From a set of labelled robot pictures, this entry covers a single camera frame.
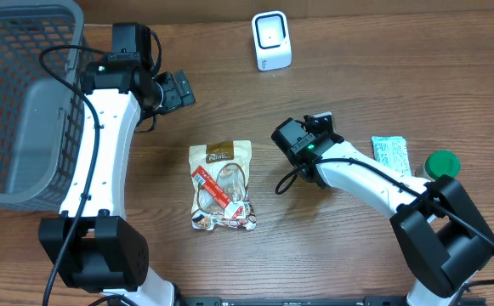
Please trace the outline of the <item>light green wipes packet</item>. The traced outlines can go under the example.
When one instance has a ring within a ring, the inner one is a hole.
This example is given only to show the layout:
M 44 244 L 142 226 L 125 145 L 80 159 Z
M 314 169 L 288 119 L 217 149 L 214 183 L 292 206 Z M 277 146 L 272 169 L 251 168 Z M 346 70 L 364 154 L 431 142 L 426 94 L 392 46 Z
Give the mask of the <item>light green wipes packet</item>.
M 411 175 L 407 142 L 401 136 L 372 136 L 375 160 L 398 173 Z

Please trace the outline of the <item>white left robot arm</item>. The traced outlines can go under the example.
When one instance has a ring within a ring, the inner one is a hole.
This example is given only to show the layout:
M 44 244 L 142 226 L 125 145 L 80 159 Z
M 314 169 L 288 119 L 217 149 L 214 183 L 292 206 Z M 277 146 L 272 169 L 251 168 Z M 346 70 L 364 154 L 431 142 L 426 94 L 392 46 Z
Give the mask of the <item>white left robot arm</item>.
M 70 90 L 86 112 L 73 179 L 60 212 L 38 239 L 52 261 L 51 280 L 113 305 L 185 304 L 179 288 L 149 264 L 146 239 L 128 223 L 125 178 L 133 135 L 196 99 L 182 71 L 162 71 L 157 34 L 138 23 L 112 27 L 112 47 L 86 65 Z

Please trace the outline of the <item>red candy bar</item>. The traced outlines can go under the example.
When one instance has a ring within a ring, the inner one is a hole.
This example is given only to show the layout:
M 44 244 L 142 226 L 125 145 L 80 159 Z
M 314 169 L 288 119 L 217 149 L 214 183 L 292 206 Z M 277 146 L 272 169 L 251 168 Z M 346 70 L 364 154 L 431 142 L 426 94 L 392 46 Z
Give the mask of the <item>red candy bar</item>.
M 243 201 L 233 201 L 202 166 L 192 173 L 198 183 L 197 205 L 206 212 L 221 213 L 225 219 L 245 217 L 246 208 Z

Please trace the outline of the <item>brown snack pouch red label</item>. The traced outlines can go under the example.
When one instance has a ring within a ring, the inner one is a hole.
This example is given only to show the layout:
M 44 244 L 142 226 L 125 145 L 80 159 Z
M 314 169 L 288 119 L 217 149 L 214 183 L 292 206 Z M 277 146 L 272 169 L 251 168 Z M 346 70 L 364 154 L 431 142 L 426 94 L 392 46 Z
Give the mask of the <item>brown snack pouch red label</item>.
M 257 219 L 248 193 L 251 159 L 252 143 L 249 140 L 194 145 L 189 148 L 190 177 L 195 191 L 191 208 L 191 225 L 194 229 L 214 230 L 218 226 L 238 230 L 256 228 Z M 205 168 L 233 201 L 244 202 L 244 218 L 225 219 L 220 212 L 212 214 L 198 207 L 198 183 L 192 178 L 198 166 Z

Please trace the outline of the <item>green lid white jar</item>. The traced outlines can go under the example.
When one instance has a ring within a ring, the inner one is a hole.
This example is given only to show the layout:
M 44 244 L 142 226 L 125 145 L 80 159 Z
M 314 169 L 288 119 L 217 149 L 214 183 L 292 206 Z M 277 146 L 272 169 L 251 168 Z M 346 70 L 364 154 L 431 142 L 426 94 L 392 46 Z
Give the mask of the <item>green lid white jar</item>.
M 449 150 L 437 150 L 417 167 L 415 176 L 435 181 L 442 175 L 455 178 L 460 170 L 461 163 L 453 152 Z

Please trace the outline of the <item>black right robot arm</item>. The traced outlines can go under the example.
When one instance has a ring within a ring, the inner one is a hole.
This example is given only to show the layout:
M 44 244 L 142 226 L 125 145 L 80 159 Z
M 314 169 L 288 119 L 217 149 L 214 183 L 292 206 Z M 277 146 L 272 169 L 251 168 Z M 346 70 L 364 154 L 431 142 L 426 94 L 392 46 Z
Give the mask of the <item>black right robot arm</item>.
M 461 304 L 472 277 L 494 256 L 494 234 L 456 179 L 398 173 L 334 133 L 329 116 L 289 118 L 271 138 L 294 167 L 276 194 L 302 177 L 361 199 L 389 219 L 416 278 L 405 303 Z

